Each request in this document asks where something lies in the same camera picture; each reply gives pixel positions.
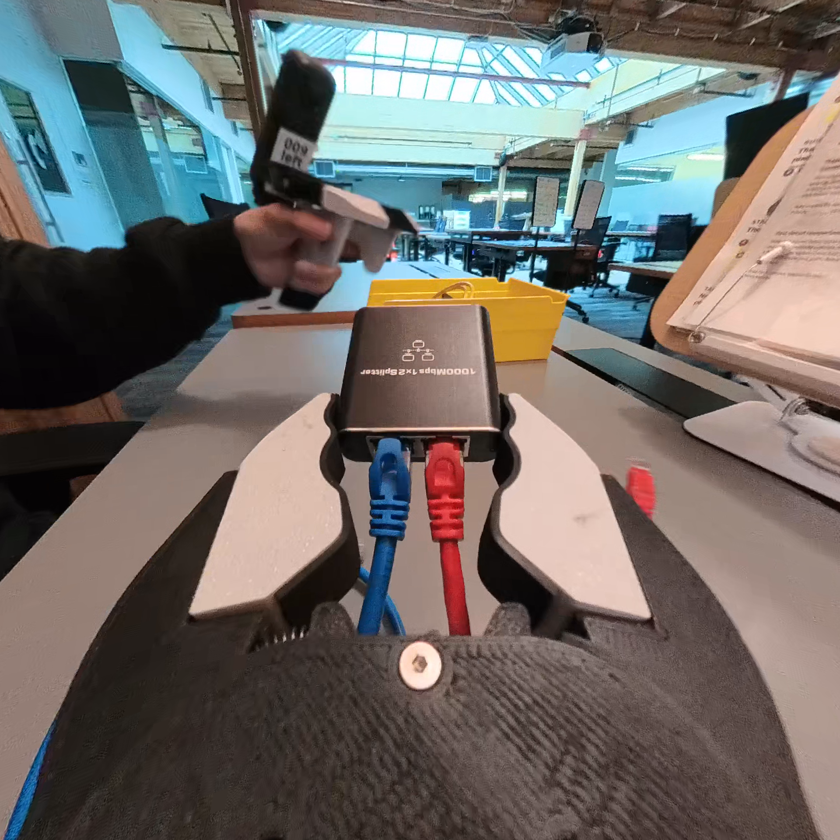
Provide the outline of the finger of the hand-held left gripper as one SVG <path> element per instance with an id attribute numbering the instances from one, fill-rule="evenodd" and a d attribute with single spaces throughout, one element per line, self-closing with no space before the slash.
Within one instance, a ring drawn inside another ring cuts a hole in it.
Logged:
<path id="1" fill-rule="evenodd" d="M 393 228 L 352 226 L 344 242 L 341 262 L 359 262 L 367 272 L 379 272 L 389 259 L 396 240 Z"/>
<path id="2" fill-rule="evenodd" d="M 322 210 L 330 219 L 333 238 L 393 238 L 420 229 L 410 214 L 334 185 L 322 185 Z"/>

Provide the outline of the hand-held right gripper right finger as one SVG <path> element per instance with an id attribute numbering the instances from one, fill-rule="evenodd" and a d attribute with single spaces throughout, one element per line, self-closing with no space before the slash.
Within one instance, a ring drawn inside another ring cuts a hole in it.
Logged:
<path id="1" fill-rule="evenodd" d="M 531 623 L 587 617 L 653 618 L 595 462 L 517 393 L 500 396 L 493 495 L 479 540 L 478 574 L 500 603 Z"/>

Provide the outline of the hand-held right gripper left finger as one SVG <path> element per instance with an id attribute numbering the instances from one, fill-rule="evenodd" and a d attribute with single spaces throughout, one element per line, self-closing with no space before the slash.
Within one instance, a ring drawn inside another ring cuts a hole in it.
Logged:
<path id="1" fill-rule="evenodd" d="M 244 458 L 227 498 L 189 615 L 257 614 L 310 623 L 353 588 L 361 553 L 341 482 L 339 398 L 322 393 Z"/>

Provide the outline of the dark metal network splitter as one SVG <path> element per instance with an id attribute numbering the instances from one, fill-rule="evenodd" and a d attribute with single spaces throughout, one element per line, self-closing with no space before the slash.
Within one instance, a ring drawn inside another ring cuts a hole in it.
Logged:
<path id="1" fill-rule="evenodd" d="M 466 462 L 497 456 L 501 401 L 490 315 L 478 304 L 367 307 L 353 319 L 335 428 L 342 453 L 371 461 L 397 438 L 413 461 L 439 439 Z"/>

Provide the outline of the person's left forearm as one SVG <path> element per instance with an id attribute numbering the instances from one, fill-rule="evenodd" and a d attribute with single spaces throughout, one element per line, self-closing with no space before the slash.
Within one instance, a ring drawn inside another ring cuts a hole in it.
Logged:
<path id="1" fill-rule="evenodd" d="M 120 248 L 1 242 L 1 407 L 84 403 L 172 360 L 223 307 L 265 297 L 231 218 L 142 223 Z"/>

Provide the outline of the grey desk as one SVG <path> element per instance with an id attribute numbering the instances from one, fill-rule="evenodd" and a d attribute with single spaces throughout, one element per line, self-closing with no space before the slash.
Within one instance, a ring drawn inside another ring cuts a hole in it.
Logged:
<path id="1" fill-rule="evenodd" d="M 340 389 L 350 329 L 235 329 L 2 580 L 2 831 L 100 625 L 224 472 L 313 396 Z M 504 364 L 601 472 L 643 462 L 655 522 L 725 607 L 763 672 L 803 790 L 838 838 L 838 510 L 689 436 L 677 416 L 571 361 L 612 345 L 731 400 L 734 384 L 575 322 L 545 362 Z"/>

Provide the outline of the person's left hand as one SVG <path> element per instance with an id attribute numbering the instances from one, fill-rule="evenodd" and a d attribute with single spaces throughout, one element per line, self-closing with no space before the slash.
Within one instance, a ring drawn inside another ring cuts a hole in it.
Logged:
<path id="1" fill-rule="evenodd" d="M 328 242 L 331 223 L 308 211 L 271 204 L 249 209 L 233 220 L 245 262 L 267 288 L 294 288 L 315 296 L 328 293 L 341 275 L 338 266 L 304 259 L 301 247 Z"/>

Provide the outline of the yellow plastic bin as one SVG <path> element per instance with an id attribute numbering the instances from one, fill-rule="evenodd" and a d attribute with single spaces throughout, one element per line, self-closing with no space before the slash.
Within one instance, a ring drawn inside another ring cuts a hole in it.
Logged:
<path id="1" fill-rule="evenodd" d="M 495 277 L 374 279 L 367 305 L 484 307 L 498 363 L 546 361 L 570 295 Z"/>

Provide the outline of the white stand base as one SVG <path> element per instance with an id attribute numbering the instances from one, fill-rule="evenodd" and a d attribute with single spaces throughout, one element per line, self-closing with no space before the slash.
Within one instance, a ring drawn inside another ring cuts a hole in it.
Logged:
<path id="1" fill-rule="evenodd" d="M 693 438 L 817 496 L 839 502 L 839 423 L 804 400 L 741 402 L 685 420 Z"/>

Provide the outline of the black mesh office chair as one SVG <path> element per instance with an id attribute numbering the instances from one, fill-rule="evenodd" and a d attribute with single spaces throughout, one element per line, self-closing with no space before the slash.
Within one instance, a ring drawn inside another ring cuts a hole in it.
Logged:
<path id="1" fill-rule="evenodd" d="M 576 260 L 576 270 L 584 287 L 596 289 L 606 283 L 603 277 L 618 245 L 617 240 L 606 241 L 612 220 L 612 216 L 597 217 L 591 228 L 578 232 L 575 244 L 583 257 Z"/>
<path id="2" fill-rule="evenodd" d="M 649 261 L 656 263 L 684 259 L 689 251 L 693 220 L 691 213 L 660 214 Z"/>

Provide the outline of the ceiling projector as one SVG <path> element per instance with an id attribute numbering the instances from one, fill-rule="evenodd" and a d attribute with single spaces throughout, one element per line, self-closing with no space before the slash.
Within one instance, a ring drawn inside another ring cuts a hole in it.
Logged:
<path id="1" fill-rule="evenodd" d="M 603 35 L 594 30 L 561 33 L 544 47 L 539 74 L 545 78 L 574 78 L 576 73 L 590 70 L 603 58 L 603 45 Z"/>

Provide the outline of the wooden document stand board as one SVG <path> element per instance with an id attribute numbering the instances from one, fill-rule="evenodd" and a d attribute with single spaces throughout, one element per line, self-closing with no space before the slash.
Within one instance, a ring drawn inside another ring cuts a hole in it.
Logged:
<path id="1" fill-rule="evenodd" d="M 650 329 L 654 340 L 669 352 L 686 361 L 714 364 L 715 356 L 709 356 L 699 346 L 688 341 L 688 333 L 669 324 L 676 311 L 692 294 L 710 267 L 723 252 L 722 261 L 729 257 L 728 247 L 733 236 L 749 225 L 755 214 L 763 213 L 763 205 L 772 204 L 781 195 L 781 176 L 774 171 L 788 154 L 788 148 L 798 141 L 802 130 L 810 132 L 808 123 L 816 108 L 809 108 L 785 124 L 756 155 L 747 171 L 735 180 L 728 180 L 716 191 L 717 211 L 688 253 L 680 268 L 659 295 L 650 315 Z"/>

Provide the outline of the printed instruction sheet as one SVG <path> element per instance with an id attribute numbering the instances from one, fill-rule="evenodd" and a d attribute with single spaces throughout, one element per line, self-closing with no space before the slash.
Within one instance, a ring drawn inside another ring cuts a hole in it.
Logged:
<path id="1" fill-rule="evenodd" d="M 791 252 L 744 277 L 695 344 L 722 369 L 755 376 L 822 403 L 839 393 L 839 80 L 813 106 L 808 127 L 773 172 L 783 191 L 763 205 L 707 269 L 669 321 L 688 334 L 711 304 L 761 255 L 789 240 Z"/>

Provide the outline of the black monitor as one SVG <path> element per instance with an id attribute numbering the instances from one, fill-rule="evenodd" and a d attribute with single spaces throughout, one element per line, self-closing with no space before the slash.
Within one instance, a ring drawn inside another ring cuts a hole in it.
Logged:
<path id="1" fill-rule="evenodd" d="M 773 136 L 809 106 L 807 92 L 733 113 L 726 118 L 722 179 L 743 176 Z"/>

